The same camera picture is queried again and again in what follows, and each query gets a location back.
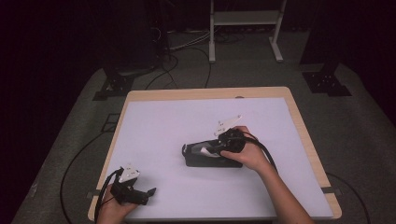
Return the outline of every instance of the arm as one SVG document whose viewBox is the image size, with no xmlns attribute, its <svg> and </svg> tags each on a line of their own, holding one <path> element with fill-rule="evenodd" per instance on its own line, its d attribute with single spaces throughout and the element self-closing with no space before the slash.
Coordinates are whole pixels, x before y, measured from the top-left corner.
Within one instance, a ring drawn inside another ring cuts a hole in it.
<svg viewBox="0 0 396 224">
<path fill-rule="evenodd" d="M 108 185 L 99 211 L 97 224 L 120 224 L 124 218 L 138 206 L 138 204 L 134 203 L 125 205 L 119 204 L 116 199 L 113 198 L 110 190 L 111 185 Z"/>
<path fill-rule="evenodd" d="M 237 127 L 237 129 L 249 133 L 247 127 Z M 259 147 L 246 143 L 240 153 L 221 151 L 221 156 L 239 161 L 257 172 L 271 197 L 279 223 L 314 223 Z"/>
</svg>

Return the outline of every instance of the white shelf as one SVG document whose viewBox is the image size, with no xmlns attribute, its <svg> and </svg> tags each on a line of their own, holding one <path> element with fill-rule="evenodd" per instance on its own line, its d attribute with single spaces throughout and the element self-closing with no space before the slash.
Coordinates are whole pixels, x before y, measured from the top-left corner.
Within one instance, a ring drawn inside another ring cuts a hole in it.
<svg viewBox="0 0 396 224">
<path fill-rule="evenodd" d="M 215 25 L 276 24 L 278 10 L 215 12 Z"/>
</svg>

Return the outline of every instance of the left hand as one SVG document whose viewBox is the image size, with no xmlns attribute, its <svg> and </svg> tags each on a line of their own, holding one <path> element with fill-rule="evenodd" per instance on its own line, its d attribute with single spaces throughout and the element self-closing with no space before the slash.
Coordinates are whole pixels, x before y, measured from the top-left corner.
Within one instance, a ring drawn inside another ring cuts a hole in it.
<svg viewBox="0 0 396 224">
<path fill-rule="evenodd" d="M 110 192 L 111 187 L 110 184 L 106 188 L 105 197 L 102 200 L 104 204 L 99 211 L 98 224 L 120 224 L 130 212 L 139 206 L 135 203 L 119 204 Z"/>
</svg>

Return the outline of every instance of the wooden tabletop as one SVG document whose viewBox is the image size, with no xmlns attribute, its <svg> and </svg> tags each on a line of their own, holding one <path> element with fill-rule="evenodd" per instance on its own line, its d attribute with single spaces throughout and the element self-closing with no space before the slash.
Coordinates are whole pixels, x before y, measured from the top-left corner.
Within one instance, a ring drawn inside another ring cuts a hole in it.
<svg viewBox="0 0 396 224">
<path fill-rule="evenodd" d="M 117 137 L 120 131 L 120 125 L 126 111 L 126 107 L 129 102 L 133 101 L 170 101 L 170 100 L 196 100 L 196 99 L 229 99 L 235 97 L 244 98 L 276 98 L 283 97 L 289 107 L 291 118 L 294 125 L 300 135 L 305 152 L 308 159 L 311 162 L 313 171 L 318 180 L 321 188 L 328 188 L 331 186 L 329 179 L 327 178 L 323 166 L 320 162 L 318 154 L 315 150 L 314 144 L 309 136 L 308 130 L 304 125 L 303 118 L 301 117 L 300 111 L 295 103 L 291 92 L 286 87 L 253 87 L 253 88 L 222 88 L 222 89 L 189 89 L 189 90 L 160 90 L 160 91 L 131 91 L 126 100 L 122 112 L 120 114 L 120 121 L 117 125 L 116 132 L 110 145 L 110 149 L 107 153 L 106 161 L 99 178 L 97 189 L 101 189 L 105 179 L 106 170 L 110 162 L 114 146 L 117 141 Z M 327 201 L 333 212 L 333 218 L 339 218 L 342 215 L 341 207 L 334 195 L 334 193 L 325 194 Z M 93 197 L 91 207 L 88 213 L 90 220 L 93 220 L 94 209 L 97 202 L 97 196 Z"/>
</svg>

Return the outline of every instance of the forearm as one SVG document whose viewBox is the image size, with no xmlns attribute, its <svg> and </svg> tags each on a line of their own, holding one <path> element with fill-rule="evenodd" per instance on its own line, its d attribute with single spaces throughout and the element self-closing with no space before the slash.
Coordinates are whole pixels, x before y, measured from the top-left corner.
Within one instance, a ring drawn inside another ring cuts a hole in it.
<svg viewBox="0 0 396 224">
<path fill-rule="evenodd" d="M 267 188 L 279 223 L 314 223 L 269 163 L 264 164 L 256 172 Z"/>
</svg>

